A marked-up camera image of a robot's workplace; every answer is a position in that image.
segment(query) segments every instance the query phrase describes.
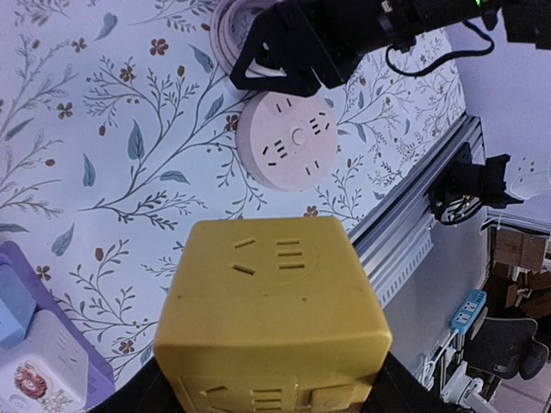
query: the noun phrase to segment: power socket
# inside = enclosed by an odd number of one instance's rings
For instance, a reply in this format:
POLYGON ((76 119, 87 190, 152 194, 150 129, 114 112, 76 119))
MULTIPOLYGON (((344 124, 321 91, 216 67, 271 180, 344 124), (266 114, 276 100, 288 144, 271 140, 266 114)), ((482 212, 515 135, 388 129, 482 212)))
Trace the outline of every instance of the power socket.
POLYGON ((337 122, 320 97, 263 94, 241 114, 236 146, 255 180, 280 191, 302 191, 329 175, 337 122))
POLYGON ((452 330, 458 330, 461 336, 465 336, 486 303, 486 293, 481 290, 473 290, 461 309, 455 314, 451 321, 452 330))
POLYGON ((460 312, 457 317, 455 318, 455 321, 460 324, 466 324, 468 323, 469 316, 468 314, 465 314, 463 312, 460 312))
POLYGON ((72 413, 86 404, 88 354, 48 310, 23 342, 0 353, 0 412, 72 413))
POLYGON ((471 301, 468 301, 464 306, 463 310, 468 312, 475 312, 476 311, 476 303, 472 303, 471 301))

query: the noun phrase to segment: cardboard box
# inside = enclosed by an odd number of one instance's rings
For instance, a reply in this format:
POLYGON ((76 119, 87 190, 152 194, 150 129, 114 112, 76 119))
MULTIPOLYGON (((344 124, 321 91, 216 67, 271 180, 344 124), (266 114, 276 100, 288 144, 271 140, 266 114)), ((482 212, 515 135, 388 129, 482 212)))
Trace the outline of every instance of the cardboard box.
POLYGON ((543 294, 539 299, 531 299, 520 306, 526 317, 539 320, 551 315, 551 292, 543 294))
POLYGON ((506 264, 496 262, 490 270, 490 276, 509 280, 511 278, 511 267, 506 264))
POLYGON ((547 248, 546 238, 509 230, 496 231, 496 262, 540 272, 547 248))
POLYGON ((515 306, 517 302, 518 287, 516 284, 511 284, 507 287, 507 295, 505 297, 505 308, 515 306))
POLYGON ((551 288, 551 272, 546 271, 544 273, 528 272, 527 275, 528 288, 530 290, 547 290, 551 288))

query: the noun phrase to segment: white plug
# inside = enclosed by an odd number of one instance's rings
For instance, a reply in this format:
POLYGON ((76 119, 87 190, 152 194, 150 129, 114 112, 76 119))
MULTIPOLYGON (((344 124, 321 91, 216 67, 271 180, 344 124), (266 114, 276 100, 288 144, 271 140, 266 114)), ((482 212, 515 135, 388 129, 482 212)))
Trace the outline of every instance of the white plug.
POLYGON ((551 191, 551 158, 542 161, 534 157, 511 157, 505 182, 507 193, 521 200, 551 191))

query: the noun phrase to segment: leaf pattern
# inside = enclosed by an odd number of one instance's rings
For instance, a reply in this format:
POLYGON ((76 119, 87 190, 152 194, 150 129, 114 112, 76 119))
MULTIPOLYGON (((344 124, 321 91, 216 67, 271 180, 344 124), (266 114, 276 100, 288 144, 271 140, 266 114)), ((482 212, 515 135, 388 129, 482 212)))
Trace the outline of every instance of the leaf pattern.
POLYGON ((128 137, 128 157, 132 160, 141 159, 145 154, 144 138, 141 135, 138 122, 134 121, 134 127, 128 137))
POLYGON ((69 231, 61 234, 59 237, 56 238, 56 240, 52 244, 53 254, 55 254, 56 256, 62 256, 67 251, 69 245, 71 245, 74 229, 75 225, 73 224, 71 225, 71 228, 69 228, 69 231))
POLYGON ((94 40, 100 40, 104 37, 109 36, 109 34, 113 31, 116 24, 119 22, 119 19, 116 15, 112 13, 106 13, 103 17, 103 27, 100 29, 100 33, 97 35, 97 37, 94 40))
POLYGON ((220 108, 222 108, 223 104, 224 104, 224 95, 220 95, 220 97, 216 99, 211 105, 210 109, 205 115, 205 120, 212 119, 218 113, 220 108))
POLYGON ((189 183, 189 181, 186 179, 183 173, 178 170, 169 170, 168 172, 164 172, 159 179, 161 181, 176 181, 180 183, 189 183))
POLYGON ((12 138, 13 138, 14 136, 16 136, 20 131, 22 131, 23 128, 24 128, 29 122, 32 122, 33 120, 34 120, 34 118, 24 120, 24 121, 21 122, 19 125, 14 126, 12 129, 9 129, 8 132, 6 133, 6 137, 5 137, 4 139, 5 139, 5 140, 10 140, 10 139, 12 139, 12 138))
MULTIPOLYGON (((49 264, 53 296, 118 388, 152 356, 197 221, 332 215, 351 230, 465 109, 455 63, 406 78, 373 52, 347 84, 320 92, 337 121, 331 173, 298 194, 264 188, 235 141, 256 94, 228 93, 209 46, 216 4, 18 0, 0 14, 12 39, 0 77, 0 233, 49 264), (109 14, 115 28, 91 41, 109 14)), ((449 50, 436 31, 393 61, 414 71, 449 50)))
POLYGON ((206 53, 199 50, 197 47, 189 45, 193 49, 193 53, 195 55, 195 60, 199 63, 199 65, 202 66, 205 73, 210 73, 214 69, 214 63, 213 60, 208 56, 206 53))
POLYGON ((0 232, 28 232, 28 231, 18 224, 0 223, 0 232))
POLYGON ((86 154, 84 154, 84 177, 83 185, 85 187, 93 187, 96 182, 96 169, 92 162, 88 159, 86 154))

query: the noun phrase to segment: metal extrusion profile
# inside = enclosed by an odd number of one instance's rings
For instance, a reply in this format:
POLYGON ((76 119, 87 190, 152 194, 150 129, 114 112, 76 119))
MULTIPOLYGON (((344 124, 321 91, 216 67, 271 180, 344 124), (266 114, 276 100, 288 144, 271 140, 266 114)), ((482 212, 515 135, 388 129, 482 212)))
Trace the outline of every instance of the metal extrusion profile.
POLYGON ((463 115, 407 177, 350 234, 377 297, 384 307, 430 252, 428 191, 461 145, 469 143, 476 163, 486 154, 480 118, 463 115))

